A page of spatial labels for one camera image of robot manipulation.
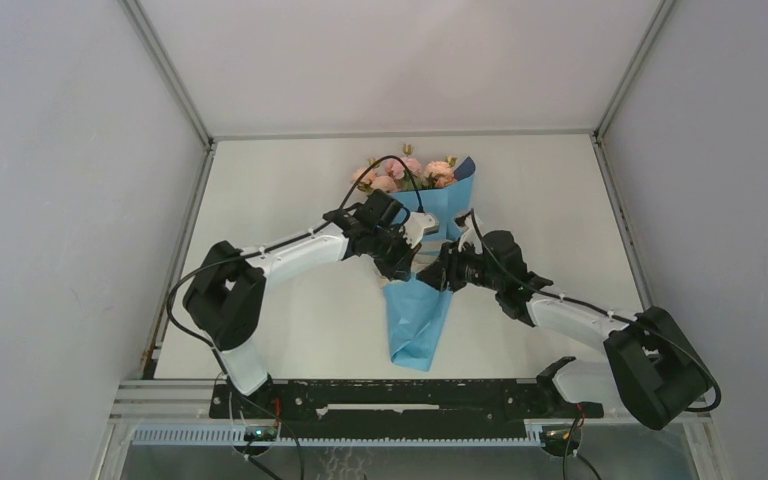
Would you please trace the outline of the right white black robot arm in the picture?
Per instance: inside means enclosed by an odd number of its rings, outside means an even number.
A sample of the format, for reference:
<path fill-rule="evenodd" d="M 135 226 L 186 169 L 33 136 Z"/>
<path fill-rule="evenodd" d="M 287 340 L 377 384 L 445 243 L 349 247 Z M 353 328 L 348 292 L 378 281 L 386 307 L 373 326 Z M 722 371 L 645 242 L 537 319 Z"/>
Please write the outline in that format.
<path fill-rule="evenodd" d="M 663 429 L 683 412 L 710 412 L 721 404 L 718 381 L 665 309 L 653 306 L 626 318 L 556 293 L 551 280 L 528 268 L 508 231 L 446 242 L 416 277 L 440 291 L 467 285 L 489 289 L 509 318 L 601 351 L 608 383 L 623 407 L 652 430 Z"/>

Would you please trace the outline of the blue wrapping paper sheet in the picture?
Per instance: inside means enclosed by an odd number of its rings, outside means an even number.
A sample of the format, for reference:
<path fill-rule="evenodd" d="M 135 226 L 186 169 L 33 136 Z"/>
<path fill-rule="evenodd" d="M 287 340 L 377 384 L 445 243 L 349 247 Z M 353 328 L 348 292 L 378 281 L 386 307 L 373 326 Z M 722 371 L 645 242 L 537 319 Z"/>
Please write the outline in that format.
<path fill-rule="evenodd" d="M 439 221 L 439 232 L 422 240 L 420 251 L 439 253 L 444 242 L 456 241 L 461 232 L 455 217 L 469 210 L 476 164 L 465 158 L 455 167 L 457 183 L 443 189 L 393 193 L 410 211 L 419 206 Z M 453 297 L 419 281 L 384 281 L 388 344 L 393 364 L 421 372 L 430 370 Z"/>

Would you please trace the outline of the pink fake flower bunch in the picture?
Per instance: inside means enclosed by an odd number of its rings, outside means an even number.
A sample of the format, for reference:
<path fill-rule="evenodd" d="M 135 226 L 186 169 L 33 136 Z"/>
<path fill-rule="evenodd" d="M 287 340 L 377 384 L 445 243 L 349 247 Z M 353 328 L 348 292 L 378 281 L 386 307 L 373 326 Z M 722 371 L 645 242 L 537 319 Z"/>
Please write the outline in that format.
<path fill-rule="evenodd" d="M 370 157 L 367 165 L 352 175 L 351 184 L 356 190 L 370 194 L 374 190 L 398 193 L 443 189 L 458 182 L 457 157 L 446 156 L 423 163 L 413 153 L 413 146 L 404 144 L 397 159 Z"/>

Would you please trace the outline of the cream lace ribbon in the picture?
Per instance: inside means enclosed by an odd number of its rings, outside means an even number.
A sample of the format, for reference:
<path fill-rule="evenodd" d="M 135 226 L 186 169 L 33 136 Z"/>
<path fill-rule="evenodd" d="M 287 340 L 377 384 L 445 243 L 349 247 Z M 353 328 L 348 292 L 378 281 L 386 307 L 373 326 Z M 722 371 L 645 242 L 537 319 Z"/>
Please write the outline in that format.
<path fill-rule="evenodd" d="M 409 251 L 402 257 L 373 261 L 381 277 L 391 281 L 408 281 L 415 273 L 430 266 L 438 257 L 431 251 Z"/>

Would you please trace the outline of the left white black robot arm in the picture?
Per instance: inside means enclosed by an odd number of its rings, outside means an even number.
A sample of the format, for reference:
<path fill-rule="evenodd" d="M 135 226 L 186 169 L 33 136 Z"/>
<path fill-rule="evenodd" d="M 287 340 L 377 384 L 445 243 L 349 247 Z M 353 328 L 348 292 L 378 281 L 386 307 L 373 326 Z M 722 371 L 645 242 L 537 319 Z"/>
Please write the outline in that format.
<path fill-rule="evenodd" d="M 168 321 L 202 342 L 235 389 L 234 404 L 250 417 L 265 414 L 270 375 L 252 339 L 266 292 L 313 268 L 368 256 L 389 280 L 405 281 L 424 237 L 439 222 L 422 206 L 411 211 L 392 195 L 373 191 L 365 201 L 326 212 L 321 224 L 273 245 L 246 249 L 214 244 L 202 264 L 168 291 Z"/>

